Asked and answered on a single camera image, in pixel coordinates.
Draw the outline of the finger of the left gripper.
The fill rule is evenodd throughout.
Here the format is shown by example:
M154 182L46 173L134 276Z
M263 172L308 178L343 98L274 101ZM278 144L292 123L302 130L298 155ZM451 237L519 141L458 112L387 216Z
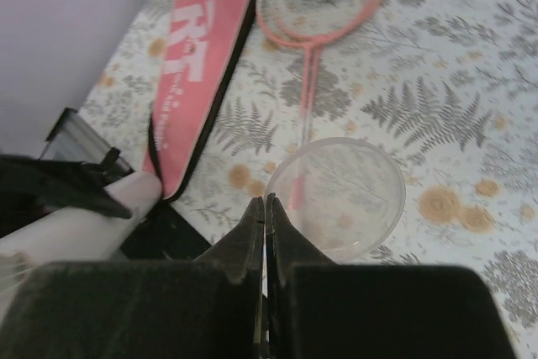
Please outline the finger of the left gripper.
M128 219L130 209L113 198L103 184L119 154L109 152L101 162L37 160L1 156L1 192L37 197L56 207L86 209Z

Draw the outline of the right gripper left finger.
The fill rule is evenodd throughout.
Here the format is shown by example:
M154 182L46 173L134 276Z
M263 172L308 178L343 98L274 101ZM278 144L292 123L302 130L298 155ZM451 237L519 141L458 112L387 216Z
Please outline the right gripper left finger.
M192 261L38 267L1 326L4 358L258 358L264 203Z

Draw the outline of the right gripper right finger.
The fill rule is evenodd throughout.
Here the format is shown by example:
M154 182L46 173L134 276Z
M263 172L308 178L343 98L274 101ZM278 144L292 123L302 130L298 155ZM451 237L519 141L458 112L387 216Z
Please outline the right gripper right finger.
M512 358L483 280L447 265L340 265L266 198L274 358Z

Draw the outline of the white shuttlecock tube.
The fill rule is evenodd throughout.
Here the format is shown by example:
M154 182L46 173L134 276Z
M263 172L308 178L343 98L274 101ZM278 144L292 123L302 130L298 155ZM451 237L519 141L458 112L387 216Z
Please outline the white shuttlecock tube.
M63 208L1 239L3 302L40 265L110 257L156 204L161 182L149 172L135 172L106 186L106 190L126 205L131 213L129 219Z

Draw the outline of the clear tube lid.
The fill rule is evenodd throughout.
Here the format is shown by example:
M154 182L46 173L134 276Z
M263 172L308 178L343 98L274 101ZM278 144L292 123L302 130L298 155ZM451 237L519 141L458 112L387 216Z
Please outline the clear tube lid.
M337 263L380 246L406 199L398 163L375 145L346 137L299 147L273 172L265 194L279 198L292 225Z

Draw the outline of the pink racket cover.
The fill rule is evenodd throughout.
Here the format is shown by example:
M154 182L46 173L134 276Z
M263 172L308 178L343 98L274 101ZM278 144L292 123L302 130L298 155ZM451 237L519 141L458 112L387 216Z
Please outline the pink racket cover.
M151 107L144 169L162 197L184 192L207 143L255 18L255 0L173 0Z

